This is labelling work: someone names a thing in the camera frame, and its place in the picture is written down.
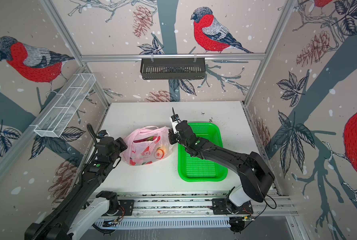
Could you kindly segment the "green plastic basket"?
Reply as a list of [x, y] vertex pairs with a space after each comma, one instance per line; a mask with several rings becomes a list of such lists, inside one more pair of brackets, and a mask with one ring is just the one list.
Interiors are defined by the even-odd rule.
[[[212, 123], [189, 123], [198, 137], [205, 138], [219, 147], [223, 146], [220, 129]], [[191, 157], [178, 145], [177, 172], [186, 182], [220, 182], [228, 175], [228, 169], [217, 163]]]

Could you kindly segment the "orange fruit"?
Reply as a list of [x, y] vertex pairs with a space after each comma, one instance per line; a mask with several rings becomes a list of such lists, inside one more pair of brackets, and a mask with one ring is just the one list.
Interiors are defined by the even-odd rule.
[[170, 153], [170, 150], [169, 150], [168, 145], [162, 145], [162, 146], [159, 148], [158, 152], [160, 153], [160, 157], [161, 157], [161, 158], [164, 158], [164, 157], [168, 156], [169, 153]]

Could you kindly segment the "pink plastic bag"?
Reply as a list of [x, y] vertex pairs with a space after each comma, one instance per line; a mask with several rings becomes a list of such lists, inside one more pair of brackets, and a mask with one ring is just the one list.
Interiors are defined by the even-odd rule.
[[[156, 126], [134, 130], [124, 139], [127, 149], [120, 154], [122, 161], [130, 166], [143, 166], [169, 157], [173, 153], [173, 145], [169, 143], [168, 130], [168, 127], [158, 128]], [[157, 136], [157, 138], [152, 142], [133, 142], [151, 136]], [[168, 145], [170, 150], [169, 155], [164, 158], [161, 158], [158, 152], [162, 145]]]

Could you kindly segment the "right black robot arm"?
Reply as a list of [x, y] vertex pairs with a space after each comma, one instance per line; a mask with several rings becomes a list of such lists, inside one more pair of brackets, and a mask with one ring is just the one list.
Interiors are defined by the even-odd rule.
[[219, 147], [207, 139], [196, 136], [188, 122], [181, 121], [178, 115], [170, 117], [170, 122], [170, 144], [178, 143], [191, 157], [215, 162], [239, 176], [241, 187], [231, 192], [231, 203], [240, 207], [251, 200], [259, 203], [265, 201], [275, 176], [258, 153], [242, 154]]

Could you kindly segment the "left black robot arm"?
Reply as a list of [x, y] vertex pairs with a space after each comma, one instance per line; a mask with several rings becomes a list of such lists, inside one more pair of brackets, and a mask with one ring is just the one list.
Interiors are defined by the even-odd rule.
[[95, 144], [78, 182], [61, 204], [41, 223], [32, 223], [24, 233], [26, 240], [71, 240], [72, 223], [88, 198], [114, 169], [114, 163], [127, 149], [122, 138], [104, 137]]

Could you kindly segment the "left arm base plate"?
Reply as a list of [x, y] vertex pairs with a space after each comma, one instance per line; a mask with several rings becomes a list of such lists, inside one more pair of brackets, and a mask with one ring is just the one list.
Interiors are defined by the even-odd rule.
[[125, 217], [131, 216], [134, 207], [134, 200], [109, 200], [108, 210], [101, 217]]

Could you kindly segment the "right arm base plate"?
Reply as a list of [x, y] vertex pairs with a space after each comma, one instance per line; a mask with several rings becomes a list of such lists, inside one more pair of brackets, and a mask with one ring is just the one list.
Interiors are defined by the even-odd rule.
[[214, 215], [252, 215], [254, 213], [250, 201], [237, 207], [230, 200], [220, 198], [212, 199], [210, 209]]

